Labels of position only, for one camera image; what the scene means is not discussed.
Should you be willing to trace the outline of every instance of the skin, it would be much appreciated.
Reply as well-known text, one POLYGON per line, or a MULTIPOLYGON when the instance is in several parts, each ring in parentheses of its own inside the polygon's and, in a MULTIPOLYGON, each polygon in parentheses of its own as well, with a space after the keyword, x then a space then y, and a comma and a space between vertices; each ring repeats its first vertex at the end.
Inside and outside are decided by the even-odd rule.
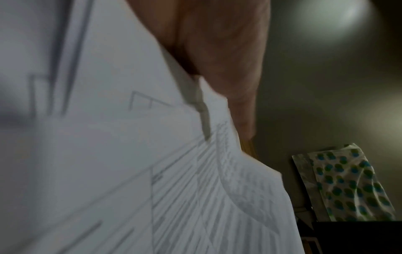
POLYGON ((126 1, 189 74, 228 99, 240 138, 251 139, 270 0, 126 1))

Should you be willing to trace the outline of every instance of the fabric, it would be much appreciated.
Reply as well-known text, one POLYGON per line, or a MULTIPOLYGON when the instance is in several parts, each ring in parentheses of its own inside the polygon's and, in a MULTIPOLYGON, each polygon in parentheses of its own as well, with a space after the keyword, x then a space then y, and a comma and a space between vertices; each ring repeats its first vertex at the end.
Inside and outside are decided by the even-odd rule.
POLYGON ((394 221, 374 168, 355 144, 308 154, 331 221, 394 221))

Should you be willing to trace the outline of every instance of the white paper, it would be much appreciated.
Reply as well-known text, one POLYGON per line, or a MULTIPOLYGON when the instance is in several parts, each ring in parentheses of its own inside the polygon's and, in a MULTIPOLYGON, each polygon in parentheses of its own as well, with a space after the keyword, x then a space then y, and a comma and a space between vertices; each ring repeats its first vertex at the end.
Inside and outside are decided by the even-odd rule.
POLYGON ((77 68, 68 43, 59 60, 65 113, 46 114, 39 82, 33 118, 0 126, 0 253, 303 253, 280 174, 240 151, 226 100, 123 0, 90 7, 64 38, 86 27, 77 68))

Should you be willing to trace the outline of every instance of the gray wall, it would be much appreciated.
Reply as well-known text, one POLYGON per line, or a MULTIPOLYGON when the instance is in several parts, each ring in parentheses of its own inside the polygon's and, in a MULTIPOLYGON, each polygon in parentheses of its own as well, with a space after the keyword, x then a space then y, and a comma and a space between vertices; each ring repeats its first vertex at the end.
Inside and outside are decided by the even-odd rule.
POLYGON ((354 142, 402 219, 402 53, 391 3, 273 0, 257 154, 306 197, 291 155, 354 142))

